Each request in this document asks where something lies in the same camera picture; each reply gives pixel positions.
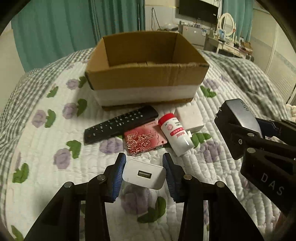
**screw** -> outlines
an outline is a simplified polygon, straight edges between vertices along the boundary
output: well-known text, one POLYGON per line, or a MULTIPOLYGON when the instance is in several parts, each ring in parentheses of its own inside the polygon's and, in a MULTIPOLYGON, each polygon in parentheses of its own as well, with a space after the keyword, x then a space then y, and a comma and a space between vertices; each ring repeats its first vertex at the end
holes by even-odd
POLYGON ((185 180, 191 180, 191 179, 192 179, 192 176, 189 175, 189 174, 185 174, 185 175, 183 176, 183 178, 184 178, 185 180))
POLYGON ((248 152, 248 153, 255 153, 256 150, 255 150, 254 148, 249 147, 249 148, 247 149, 247 152, 248 152))
POLYGON ((220 188, 223 188, 223 187, 225 187, 225 184, 224 184, 224 182, 217 182, 217 186, 220 188))
POLYGON ((100 174, 96 177, 99 181, 105 180, 105 175, 104 174, 100 174))
POLYGON ((72 182, 66 182, 65 184, 64 184, 64 187, 65 188, 69 188, 69 187, 71 187, 72 186, 72 182))

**wall-mounted television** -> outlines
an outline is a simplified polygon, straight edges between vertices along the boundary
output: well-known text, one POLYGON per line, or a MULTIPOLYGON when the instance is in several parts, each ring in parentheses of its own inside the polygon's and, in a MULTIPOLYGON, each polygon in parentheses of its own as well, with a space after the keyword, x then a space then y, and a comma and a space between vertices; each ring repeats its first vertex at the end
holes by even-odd
POLYGON ((179 14, 216 24, 218 7, 202 0, 180 0, 179 14))

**teal curtain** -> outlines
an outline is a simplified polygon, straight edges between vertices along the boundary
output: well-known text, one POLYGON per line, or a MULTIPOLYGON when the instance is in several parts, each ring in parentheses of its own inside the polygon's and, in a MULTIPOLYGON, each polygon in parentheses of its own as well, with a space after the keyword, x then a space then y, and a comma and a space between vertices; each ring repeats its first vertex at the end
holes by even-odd
POLYGON ((144 19, 143 0, 31 0, 12 29, 27 72, 95 47, 105 35, 143 30, 144 19))
POLYGON ((250 40, 254 0, 223 0, 223 13, 230 13, 237 24, 235 35, 250 40))

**bed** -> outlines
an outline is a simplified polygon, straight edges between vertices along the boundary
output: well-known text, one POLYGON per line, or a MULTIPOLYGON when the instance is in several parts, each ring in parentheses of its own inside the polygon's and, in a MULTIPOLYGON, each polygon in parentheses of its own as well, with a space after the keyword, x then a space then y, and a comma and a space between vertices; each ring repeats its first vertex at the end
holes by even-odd
MULTIPOLYGON (((92 50, 75 52, 26 73, 0 118, 0 211, 3 223, 15 238, 26 236, 65 182, 88 182, 113 164, 119 152, 127 153, 121 136, 83 144, 85 128, 131 110, 107 112, 97 104, 84 77, 92 50)), ((240 174, 242 160, 232 159, 214 118, 222 103, 234 98, 244 100, 259 118, 291 119, 291 114, 268 77, 251 61, 207 51, 201 54, 210 68, 192 101, 197 103, 205 123, 197 135, 196 147, 182 157, 176 157, 166 147, 136 158, 161 165, 162 155, 169 152, 185 173, 202 182, 225 182, 267 238, 280 211, 240 174)), ((154 108, 162 116, 180 105, 161 104, 154 108)), ((173 202, 166 182, 158 191, 123 183, 115 203, 106 204, 110 238, 178 240, 182 212, 183 204, 173 202), (162 215, 154 222, 141 218, 148 207, 155 207, 157 200, 165 207, 162 215)), ((204 201, 204 240, 208 239, 208 224, 204 201)), ((83 208, 80 239, 84 240, 83 208)))

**black remote control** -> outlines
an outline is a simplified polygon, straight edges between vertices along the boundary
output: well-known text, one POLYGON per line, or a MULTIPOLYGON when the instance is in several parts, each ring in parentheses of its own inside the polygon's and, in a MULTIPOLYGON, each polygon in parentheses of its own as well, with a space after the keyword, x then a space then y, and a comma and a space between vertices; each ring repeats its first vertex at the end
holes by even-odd
POLYGON ((157 111, 150 105, 120 115, 111 120, 92 126, 84 131, 84 144, 92 144, 123 134, 126 131, 155 120, 157 111))

